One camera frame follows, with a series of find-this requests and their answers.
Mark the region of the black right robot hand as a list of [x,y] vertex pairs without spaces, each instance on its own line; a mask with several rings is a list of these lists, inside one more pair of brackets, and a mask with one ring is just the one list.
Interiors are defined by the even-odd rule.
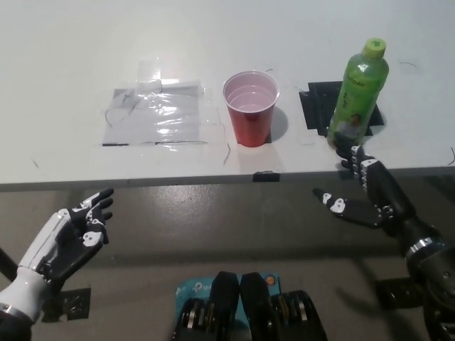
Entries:
[[368,201],[336,197],[314,188],[313,194],[332,215],[353,224],[382,229],[397,240],[402,255],[443,244],[438,230],[418,218],[414,205],[381,161],[368,155],[360,145],[339,145],[336,153],[360,183]]

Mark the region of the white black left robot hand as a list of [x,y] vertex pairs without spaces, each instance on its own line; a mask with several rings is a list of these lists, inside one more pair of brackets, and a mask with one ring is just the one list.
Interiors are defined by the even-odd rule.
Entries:
[[55,212],[44,224],[19,262],[20,268],[40,274],[47,282],[63,284],[109,243],[106,221],[112,213],[114,190],[108,188],[78,206]]

